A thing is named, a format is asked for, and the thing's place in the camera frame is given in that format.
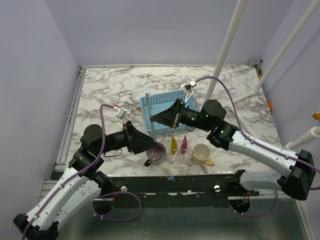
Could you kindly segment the light blue plastic basket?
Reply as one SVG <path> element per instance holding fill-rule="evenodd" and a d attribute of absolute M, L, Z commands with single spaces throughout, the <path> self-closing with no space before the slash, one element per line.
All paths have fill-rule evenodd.
<path fill-rule="evenodd" d="M 158 114 L 166 109 L 168 109 L 173 103 L 175 102 L 176 99 L 185 99 L 185 93 L 182 90 L 174 90 L 174 91 L 169 91 L 169 92 L 164 92 L 164 93 L 158 93 L 158 94 L 153 94 L 150 96 L 149 99 L 149 105 L 150 105 L 150 111 L 149 112 L 149 107 L 148 103 L 146 100 L 145 96 L 142 96 L 139 99 L 139 104 L 140 104 L 140 109 L 142 112 L 142 118 L 144 122 L 144 127 L 149 136 L 153 136 L 152 132 L 152 127 L 151 127 L 151 121 L 150 121 L 150 116 L 153 116 L 155 114 Z M 162 135 L 162 134 L 168 134 L 174 131 L 180 131 L 184 130 L 186 128 L 185 125 L 179 124 L 179 126 L 175 129 L 170 128 L 168 126 L 165 126 L 160 123 L 154 123 L 154 130 L 157 135 Z"/>

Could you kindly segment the purple grey mug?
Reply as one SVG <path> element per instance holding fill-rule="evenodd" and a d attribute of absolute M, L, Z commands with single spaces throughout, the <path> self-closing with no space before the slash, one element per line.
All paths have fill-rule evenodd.
<path fill-rule="evenodd" d="M 158 142 L 156 147 L 146 151 L 147 160 L 144 162 L 144 166 L 160 165 L 164 161 L 166 153 L 166 147 Z"/>

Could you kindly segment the yellow toothpaste tube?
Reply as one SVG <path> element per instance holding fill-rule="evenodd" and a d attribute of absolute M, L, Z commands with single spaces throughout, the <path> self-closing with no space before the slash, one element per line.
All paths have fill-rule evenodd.
<path fill-rule="evenodd" d="M 177 144 L 175 137 L 172 135 L 171 136 L 171 144 L 170 144 L 170 153 L 172 155 L 175 155 L 177 150 L 178 150 L 178 144 Z"/>

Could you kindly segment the pink toothpaste tube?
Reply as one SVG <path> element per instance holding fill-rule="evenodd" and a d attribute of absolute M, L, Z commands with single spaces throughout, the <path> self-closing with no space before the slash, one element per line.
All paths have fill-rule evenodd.
<path fill-rule="evenodd" d="M 187 141 L 187 136 L 184 135 L 184 138 L 182 140 L 182 143 L 181 143 L 181 147 L 180 147 L 180 153 L 181 154 L 185 154 L 188 150 L 188 141 Z"/>

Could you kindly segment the white toothbrush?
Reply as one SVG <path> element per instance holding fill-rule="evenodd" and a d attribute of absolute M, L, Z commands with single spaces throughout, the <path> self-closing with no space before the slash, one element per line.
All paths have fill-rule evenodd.
<path fill-rule="evenodd" d="M 172 160 L 170 161 L 170 164 L 172 165 L 173 163 L 175 163 L 176 160 L 179 159 L 180 155 L 181 155 L 180 152 L 177 151 L 177 152 L 175 153 L 175 155 L 173 156 Z"/>

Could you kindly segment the yellow ceramic mug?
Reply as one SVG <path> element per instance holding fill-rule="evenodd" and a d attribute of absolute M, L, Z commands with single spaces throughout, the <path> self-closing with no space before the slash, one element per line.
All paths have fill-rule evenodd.
<path fill-rule="evenodd" d="M 193 148 L 191 160 L 196 165 L 207 165 L 209 167 L 213 167 L 215 163 L 210 156 L 210 148 L 206 144 L 200 143 Z"/>

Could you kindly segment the clear textured glass tray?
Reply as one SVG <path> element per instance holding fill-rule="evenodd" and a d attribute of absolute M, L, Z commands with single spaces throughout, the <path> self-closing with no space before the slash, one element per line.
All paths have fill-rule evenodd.
<path fill-rule="evenodd" d="M 164 156 L 156 160 L 151 157 L 145 162 L 148 167 L 164 170 L 170 174 L 192 175 L 201 174 L 208 167 L 213 167 L 215 162 L 211 159 L 211 150 L 205 144 L 197 144 L 181 153 L 177 151 L 174 155 Z"/>

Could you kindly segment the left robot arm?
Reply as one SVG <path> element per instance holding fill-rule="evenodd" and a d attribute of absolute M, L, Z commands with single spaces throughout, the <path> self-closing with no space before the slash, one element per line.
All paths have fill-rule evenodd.
<path fill-rule="evenodd" d="M 105 134 L 104 126 L 89 125 L 80 142 L 80 148 L 49 193 L 28 213 L 20 213 L 13 219 L 22 239 L 55 240 L 76 212 L 100 194 L 113 191 L 111 178 L 99 170 L 103 154 L 127 148 L 136 155 L 158 145 L 130 121 L 121 131 L 109 135 Z"/>

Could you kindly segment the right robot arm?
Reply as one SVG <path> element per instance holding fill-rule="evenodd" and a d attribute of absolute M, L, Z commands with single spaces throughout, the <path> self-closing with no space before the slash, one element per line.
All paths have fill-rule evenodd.
<path fill-rule="evenodd" d="M 173 129 L 184 124 L 209 132 L 207 140 L 213 146 L 240 153 L 271 168 L 244 171 L 239 180 L 244 189 L 282 191 L 295 200 L 305 201 L 316 175 L 312 154 L 282 149 L 249 136 L 240 127 L 226 122 L 226 114 L 215 99 L 207 100 L 201 111 L 195 111 L 178 98 L 171 107 L 149 119 Z"/>

